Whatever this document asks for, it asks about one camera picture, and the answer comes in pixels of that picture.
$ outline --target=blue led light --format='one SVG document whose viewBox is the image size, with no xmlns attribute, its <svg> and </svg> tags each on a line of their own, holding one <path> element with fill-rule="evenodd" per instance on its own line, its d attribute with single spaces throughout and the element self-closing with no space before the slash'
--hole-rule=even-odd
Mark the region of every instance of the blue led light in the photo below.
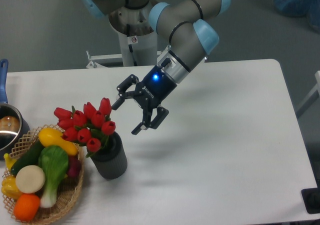
<svg viewBox="0 0 320 225">
<path fill-rule="evenodd" d="M 154 81 L 158 81 L 159 80 L 159 76 L 157 74 L 153 75 L 153 80 Z"/>
</svg>

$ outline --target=purple radish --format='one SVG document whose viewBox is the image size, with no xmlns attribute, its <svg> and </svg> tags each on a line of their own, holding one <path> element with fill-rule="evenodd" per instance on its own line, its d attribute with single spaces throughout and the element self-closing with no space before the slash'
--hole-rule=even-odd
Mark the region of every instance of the purple radish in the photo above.
<svg viewBox="0 0 320 225">
<path fill-rule="evenodd" d="M 81 170 L 81 162 L 75 156 L 68 156 L 69 168 L 66 174 L 70 178 L 76 178 L 79 176 Z"/>
</svg>

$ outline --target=tulip bouquet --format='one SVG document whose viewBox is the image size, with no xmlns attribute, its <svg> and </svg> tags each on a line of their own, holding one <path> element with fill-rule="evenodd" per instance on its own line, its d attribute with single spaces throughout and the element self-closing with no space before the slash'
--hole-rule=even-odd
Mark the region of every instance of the tulip bouquet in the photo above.
<svg viewBox="0 0 320 225">
<path fill-rule="evenodd" d="M 72 106 L 72 111 L 57 107 L 54 115 L 59 119 L 57 125 L 64 129 L 62 138 L 66 141 L 86 146 L 91 157 L 100 149 L 108 149 L 109 136 L 116 129 L 111 121 L 112 108 L 109 98 L 103 98 L 97 110 L 90 102 L 83 105 L 83 112 Z"/>
</svg>

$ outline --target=cucumber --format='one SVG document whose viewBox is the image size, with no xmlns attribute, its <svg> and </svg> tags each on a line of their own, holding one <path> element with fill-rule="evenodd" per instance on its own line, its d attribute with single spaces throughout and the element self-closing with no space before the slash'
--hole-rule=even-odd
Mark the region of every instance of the cucumber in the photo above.
<svg viewBox="0 0 320 225">
<path fill-rule="evenodd" d="M 23 154 L 11 167 L 10 173 L 16 176 L 18 172 L 29 165 L 36 165 L 38 163 L 38 158 L 41 151 L 45 147 L 41 144 L 39 140 L 35 141 L 34 144 Z"/>
</svg>

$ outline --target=gray floor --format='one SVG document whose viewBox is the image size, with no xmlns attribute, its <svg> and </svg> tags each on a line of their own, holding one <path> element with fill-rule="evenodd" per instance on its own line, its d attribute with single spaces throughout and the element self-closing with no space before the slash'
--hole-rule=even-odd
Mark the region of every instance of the gray floor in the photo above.
<svg viewBox="0 0 320 225">
<path fill-rule="evenodd" d="M 120 53 L 108 20 L 92 18 L 80 0 L 0 0 L 0 21 L 0 58 L 9 59 L 10 72 L 84 69 L 86 50 Z M 220 36 L 209 62 L 278 60 L 294 107 L 316 84 L 320 34 L 305 17 L 278 14 L 272 0 L 232 0 L 227 12 L 208 22 Z M 166 45 L 158 40 L 159 50 Z M 313 161 L 320 160 L 319 99 L 298 122 Z"/>
</svg>

